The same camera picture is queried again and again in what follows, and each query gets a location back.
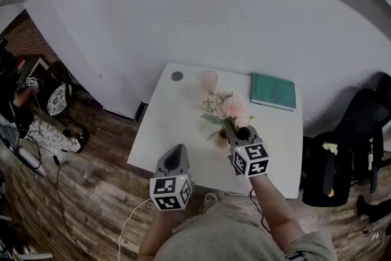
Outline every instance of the patterned fabric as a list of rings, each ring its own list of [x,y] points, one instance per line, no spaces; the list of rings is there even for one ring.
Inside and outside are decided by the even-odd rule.
[[[66,137],[61,133],[60,130],[50,125],[49,123],[46,123],[45,121],[41,122],[41,127],[39,124],[40,119],[34,116],[34,120],[32,121],[27,133],[28,136],[36,139],[38,143],[41,142],[51,147],[63,149],[68,152],[77,152],[80,149],[81,146],[76,138]]]
[[[72,86],[69,85],[69,94],[72,95]],[[65,84],[59,86],[50,96],[48,100],[48,113],[51,116],[60,114],[67,107],[65,99]]]

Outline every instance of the green notebook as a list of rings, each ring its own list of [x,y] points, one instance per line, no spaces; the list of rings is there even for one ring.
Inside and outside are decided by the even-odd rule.
[[[296,109],[294,82],[262,74],[252,74],[250,101],[289,111]]]

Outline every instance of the white table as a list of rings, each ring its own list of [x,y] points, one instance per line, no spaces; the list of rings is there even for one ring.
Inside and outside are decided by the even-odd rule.
[[[158,159],[170,148],[184,144],[188,150],[190,172],[196,185],[248,193],[249,180],[236,176],[228,160],[229,145],[217,148],[214,139],[206,141],[219,129],[200,118],[199,103],[203,95],[199,76],[206,68],[167,64],[153,93],[130,152],[128,163],[150,172],[156,171]],[[172,81],[175,71],[183,73],[181,81]],[[297,198],[302,160],[301,92],[296,87],[294,112],[249,102],[251,77],[216,71],[216,90],[235,91],[245,102],[251,125],[266,143],[271,156],[268,176],[286,198]]]

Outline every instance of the brick wall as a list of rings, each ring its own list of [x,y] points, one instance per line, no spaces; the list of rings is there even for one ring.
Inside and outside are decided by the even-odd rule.
[[[25,10],[0,34],[0,40],[3,38],[8,40],[6,49],[14,56],[40,54],[48,65],[59,60]]]

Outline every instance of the gray shirt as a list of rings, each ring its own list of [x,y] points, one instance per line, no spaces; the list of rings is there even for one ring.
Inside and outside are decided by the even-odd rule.
[[[161,247],[155,260],[255,261],[285,260],[286,257],[295,261],[337,259],[331,239],[325,233],[308,233],[282,252],[250,216],[216,204],[205,215],[183,223]]]

